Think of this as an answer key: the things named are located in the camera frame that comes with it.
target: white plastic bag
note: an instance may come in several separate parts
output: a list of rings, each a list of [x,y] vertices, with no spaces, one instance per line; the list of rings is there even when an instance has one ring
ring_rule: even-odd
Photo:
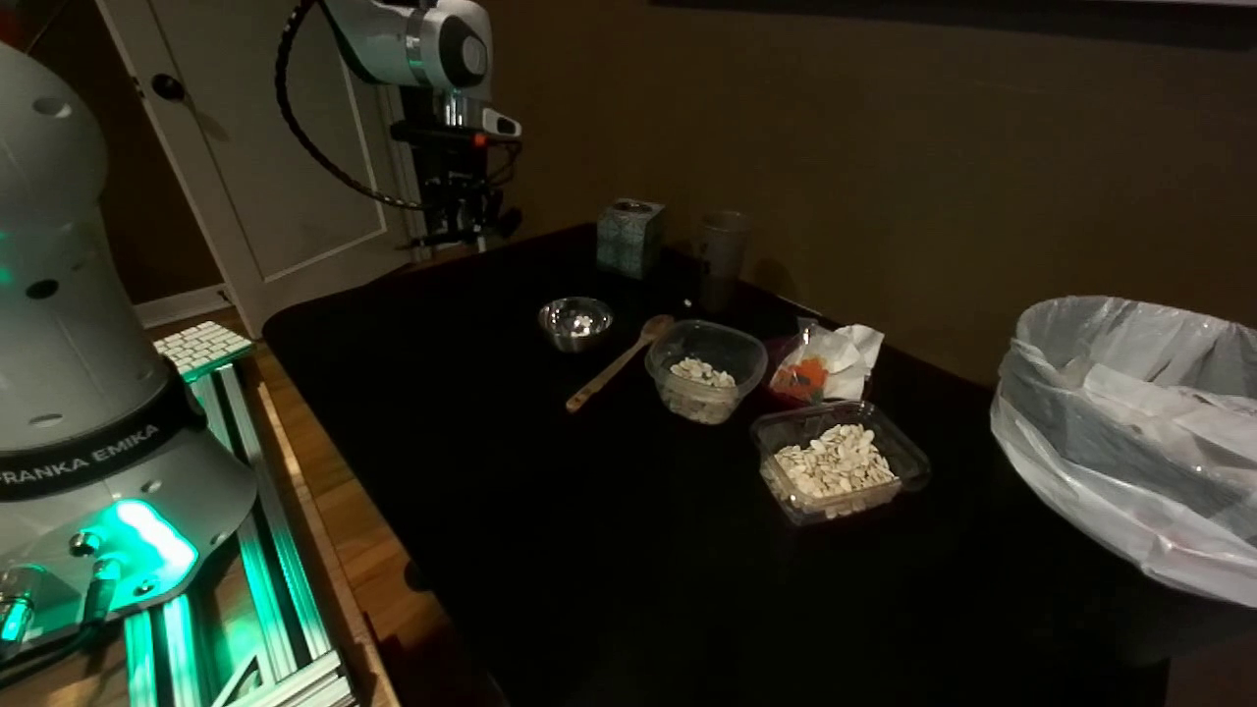
[[[1022,316],[991,430],[1017,474],[1148,578],[1257,609],[1257,333],[1126,299]]]

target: robotic arm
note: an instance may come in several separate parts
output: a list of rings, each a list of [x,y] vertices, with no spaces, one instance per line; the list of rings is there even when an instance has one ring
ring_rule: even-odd
[[[403,90],[407,124],[394,125],[394,139],[413,145],[426,244],[504,236],[488,152],[505,145],[513,156],[523,125],[491,107],[488,12],[475,0],[420,0],[420,8],[316,0],[316,8],[362,79]]]

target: snack package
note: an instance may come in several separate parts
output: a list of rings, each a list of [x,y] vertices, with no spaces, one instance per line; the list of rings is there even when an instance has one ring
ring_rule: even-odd
[[[805,317],[792,350],[777,363],[768,392],[788,405],[824,397],[858,401],[881,358],[883,333],[872,328],[838,328]]]

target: door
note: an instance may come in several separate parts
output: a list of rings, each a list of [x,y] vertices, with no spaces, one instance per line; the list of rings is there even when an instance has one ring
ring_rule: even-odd
[[[276,50],[295,0],[96,0],[247,332],[407,262],[413,220],[331,179],[281,125]],[[289,54],[289,107],[357,182],[413,196],[390,142],[395,90],[348,76],[323,12]]]

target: floor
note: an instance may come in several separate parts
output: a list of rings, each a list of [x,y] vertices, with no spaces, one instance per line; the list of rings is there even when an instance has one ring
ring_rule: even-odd
[[[403,707],[494,707],[494,689],[458,645],[451,621],[432,595],[403,586],[407,553],[390,535],[354,471],[327,442],[302,392],[281,374],[277,358],[254,344],[254,368],[267,387],[281,435],[289,442],[323,526],[341,560],[341,573],[381,645],[394,689]],[[1257,707],[1257,628],[1236,628],[1234,642],[1203,647],[1174,663],[1165,707]]]

